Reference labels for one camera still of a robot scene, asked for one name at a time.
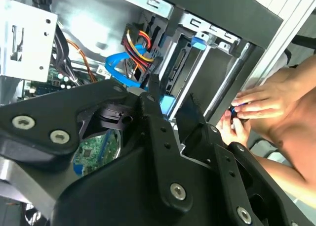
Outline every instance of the metal bracket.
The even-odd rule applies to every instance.
[[[161,17],[168,18],[173,6],[163,0],[125,0]]]
[[[12,0],[0,0],[0,14],[0,74],[46,82],[57,15]]]

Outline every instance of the yellow wire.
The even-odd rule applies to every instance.
[[[133,44],[133,42],[132,42],[132,39],[130,38],[129,30],[127,30],[126,36],[127,36],[127,41],[128,41],[128,43],[130,44],[130,46],[132,47],[132,49],[135,51],[135,53],[136,53],[139,57],[141,57],[143,60],[145,60],[145,61],[147,61],[147,62],[153,62],[153,59],[149,59],[149,58],[147,58],[147,57],[144,57],[144,56],[141,55],[141,53],[138,52],[138,50],[136,49],[136,47],[134,46],[134,44]]]
[[[147,35],[147,33],[146,32],[144,32],[144,31],[139,31],[141,34],[143,34],[144,36],[146,36],[149,40],[150,40],[150,37]]]

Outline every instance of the orange wire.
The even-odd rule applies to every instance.
[[[92,71],[91,71],[91,69],[90,69],[90,65],[89,65],[89,63],[88,63],[88,61],[87,61],[87,58],[86,58],[85,54],[83,53],[83,51],[82,51],[82,50],[79,48],[79,46],[78,46],[76,43],[74,43],[73,41],[67,40],[67,42],[68,42],[69,44],[71,44],[74,48],[76,48],[77,51],[79,51],[79,54],[82,56],[83,62],[84,62],[84,64],[85,64],[85,66],[87,67],[88,74],[89,74],[89,76],[90,76],[91,81],[92,81],[93,83],[97,82],[95,76],[93,75],[93,73],[92,73]]]

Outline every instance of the black cable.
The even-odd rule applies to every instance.
[[[124,60],[124,66],[125,66],[126,77],[129,79],[126,59]]]

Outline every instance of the blue tab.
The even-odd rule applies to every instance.
[[[205,50],[207,47],[206,41],[204,41],[200,38],[197,38],[197,37],[192,37],[191,45],[197,49],[200,49],[200,50]]]

